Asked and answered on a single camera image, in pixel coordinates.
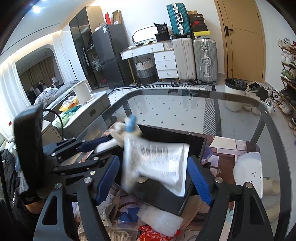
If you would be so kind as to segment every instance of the glass tabletop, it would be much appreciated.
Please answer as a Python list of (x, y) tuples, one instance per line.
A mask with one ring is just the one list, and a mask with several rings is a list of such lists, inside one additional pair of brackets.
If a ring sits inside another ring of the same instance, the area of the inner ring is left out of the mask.
[[(99, 138), (131, 114), (140, 127), (206, 137), (214, 155), (205, 163), (211, 163), (214, 176), (238, 185), (252, 182), (275, 240), (284, 238), (292, 202), (290, 171), (279, 133), (262, 103), (216, 91), (139, 89), (115, 102), (78, 139)], [(84, 154), (77, 155), (76, 161), (82, 158)]]

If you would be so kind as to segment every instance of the cable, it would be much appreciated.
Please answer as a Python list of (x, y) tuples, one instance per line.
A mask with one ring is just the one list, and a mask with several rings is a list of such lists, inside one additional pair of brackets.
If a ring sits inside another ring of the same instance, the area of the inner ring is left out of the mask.
[(61, 117), (59, 116), (59, 114), (58, 114), (56, 111), (51, 110), (51, 109), (44, 109), (43, 112), (45, 112), (45, 111), (48, 111), (48, 112), (54, 113), (55, 115), (58, 116), (58, 118), (59, 118), (59, 120), (60, 120), (60, 122), (61, 122), (61, 126), (62, 126), (62, 139), (64, 139), (64, 127), (63, 127), (62, 119), (61, 119)]

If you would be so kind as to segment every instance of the silver suitcase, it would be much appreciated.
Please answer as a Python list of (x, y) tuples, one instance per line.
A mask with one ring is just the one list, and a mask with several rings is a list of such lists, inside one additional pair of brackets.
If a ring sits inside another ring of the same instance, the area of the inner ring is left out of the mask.
[(174, 49), (178, 78), (180, 80), (195, 80), (194, 53), (191, 38), (180, 38), (172, 40)]
[(193, 41), (198, 84), (217, 84), (218, 58), (215, 40), (195, 39)]

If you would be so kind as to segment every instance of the wooden door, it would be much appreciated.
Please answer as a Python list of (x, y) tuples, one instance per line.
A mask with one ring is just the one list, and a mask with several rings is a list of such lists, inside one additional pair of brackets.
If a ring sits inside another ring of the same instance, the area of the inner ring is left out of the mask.
[(226, 76), (263, 82), (265, 40), (256, 3), (254, 0), (217, 2), (225, 34)]

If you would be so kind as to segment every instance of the gray bedding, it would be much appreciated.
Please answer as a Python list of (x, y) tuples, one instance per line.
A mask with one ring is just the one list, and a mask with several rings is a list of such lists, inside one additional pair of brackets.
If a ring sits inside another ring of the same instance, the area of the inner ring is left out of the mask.
[(74, 84), (77, 84), (79, 81), (74, 80), (70, 81), (63, 86), (61, 86), (59, 89), (51, 88), (51, 90), (48, 92), (44, 90), (35, 100), (34, 104), (40, 104), (43, 103), (43, 108), (47, 108), (51, 103), (53, 103), (56, 99), (59, 98), (63, 93), (65, 93), (68, 89), (72, 88)]

